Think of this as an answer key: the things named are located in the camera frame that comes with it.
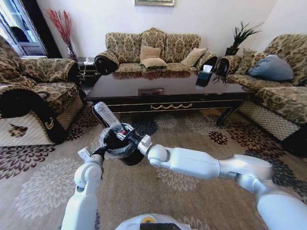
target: rug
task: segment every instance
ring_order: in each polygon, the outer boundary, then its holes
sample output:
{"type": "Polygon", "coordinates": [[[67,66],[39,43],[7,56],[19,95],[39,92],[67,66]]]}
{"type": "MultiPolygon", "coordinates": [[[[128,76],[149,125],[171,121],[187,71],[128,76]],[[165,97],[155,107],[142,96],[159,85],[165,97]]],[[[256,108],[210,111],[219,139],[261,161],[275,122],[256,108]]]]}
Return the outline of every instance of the rug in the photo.
{"type": "MultiPolygon", "coordinates": [[[[289,154],[270,135],[233,114],[223,127],[221,111],[172,111],[121,114],[153,143],[205,151],[218,159],[234,154],[273,164],[273,181],[307,203],[307,161],[289,154]]],[[[99,146],[102,126],[85,107],[60,145],[0,148],[0,229],[58,230],[74,192],[74,173],[83,163],[77,151],[99,146]]],[[[170,215],[199,230],[266,229],[254,195],[232,180],[200,180],[154,168],[144,158],[135,166],[106,155],[95,229],[113,230],[145,213],[170,215]]]]}

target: plastic water bottle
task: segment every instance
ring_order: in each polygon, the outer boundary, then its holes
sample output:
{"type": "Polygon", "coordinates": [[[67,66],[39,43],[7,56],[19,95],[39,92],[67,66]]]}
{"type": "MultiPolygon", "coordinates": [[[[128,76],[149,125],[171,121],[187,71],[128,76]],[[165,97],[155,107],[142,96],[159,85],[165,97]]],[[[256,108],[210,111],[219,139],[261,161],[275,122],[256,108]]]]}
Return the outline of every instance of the plastic water bottle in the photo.
{"type": "Polygon", "coordinates": [[[115,117],[115,115],[105,103],[98,102],[96,105],[94,105],[94,108],[111,129],[116,132],[121,132],[124,130],[119,120],[115,117]]]}

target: blue pillow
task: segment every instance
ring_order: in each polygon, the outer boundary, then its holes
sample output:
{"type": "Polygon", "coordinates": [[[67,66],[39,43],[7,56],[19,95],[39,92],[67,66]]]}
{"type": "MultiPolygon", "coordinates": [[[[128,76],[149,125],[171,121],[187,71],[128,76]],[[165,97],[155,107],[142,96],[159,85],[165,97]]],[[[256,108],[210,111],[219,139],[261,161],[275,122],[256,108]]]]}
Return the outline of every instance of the blue pillow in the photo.
{"type": "Polygon", "coordinates": [[[269,81],[290,81],[293,71],[290,65],[275,55],[269,55],[249,69],[250,76],[269,81]]]}

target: beige lattice sofa base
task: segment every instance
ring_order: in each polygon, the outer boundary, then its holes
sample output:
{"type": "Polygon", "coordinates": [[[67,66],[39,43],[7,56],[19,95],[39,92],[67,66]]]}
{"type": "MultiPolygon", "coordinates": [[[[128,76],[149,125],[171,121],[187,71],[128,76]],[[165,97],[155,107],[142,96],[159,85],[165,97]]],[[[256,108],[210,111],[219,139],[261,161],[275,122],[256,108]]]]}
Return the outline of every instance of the beige lattice sofa base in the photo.
{"type": "MultiPolygon", "coordinates": [[[[83,107],[77,96],[64,112],[57,116],[62,127],[67,130],[83,107]]],[[[53,144],[39,117],[30,111],[27,115],[0,119],[0,146],[53,144]]]]}
{"type": "Polygon", "coordinates": [[[255,104],[253,101],[245,101],[239,111],[281,141],[300,129],[300,126],[280,117],[263,106],[255,104]]]}

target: beige pillow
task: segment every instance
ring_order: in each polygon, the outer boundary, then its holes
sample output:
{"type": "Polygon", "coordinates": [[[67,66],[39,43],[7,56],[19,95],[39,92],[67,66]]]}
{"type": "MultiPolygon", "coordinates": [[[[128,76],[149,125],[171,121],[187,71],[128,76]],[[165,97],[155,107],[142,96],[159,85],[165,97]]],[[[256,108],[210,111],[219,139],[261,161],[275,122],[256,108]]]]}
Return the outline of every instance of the beige pillow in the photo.
{"type": "Polygon", "coordinates": [[[147,58],[159,58],[161,53],[160,48],[152,48],[150,46],[141,46],[141,62],[147,58]]]}
{"type": "Polygon", "coordinates": [[[198,49],[198,48],[194,48],[189,54],[188,56],[181,61],[181,64],[188,66],[188,67],[193,67],[196,62],[198,61],[198,59],[200,59],[200,57],[207,51],[207,49],[198,49]]]}
{"type": "Polygon", "coordinates": [[[235,74],[248,74],[248,70],[255,67],[256,63],[266,56],[268,56],[268,54],[244,48],[241,63],[235,74]]]}
{"type": "Polygon", "coordinates": [[[143,64],[147,69],[160,68],[160,67],[167,67],[168,66],[166,64],[166,62],[163,61],[159,57],[153,57],[153,58],[144,59],[141,62],[141,64],[143,64]]]}

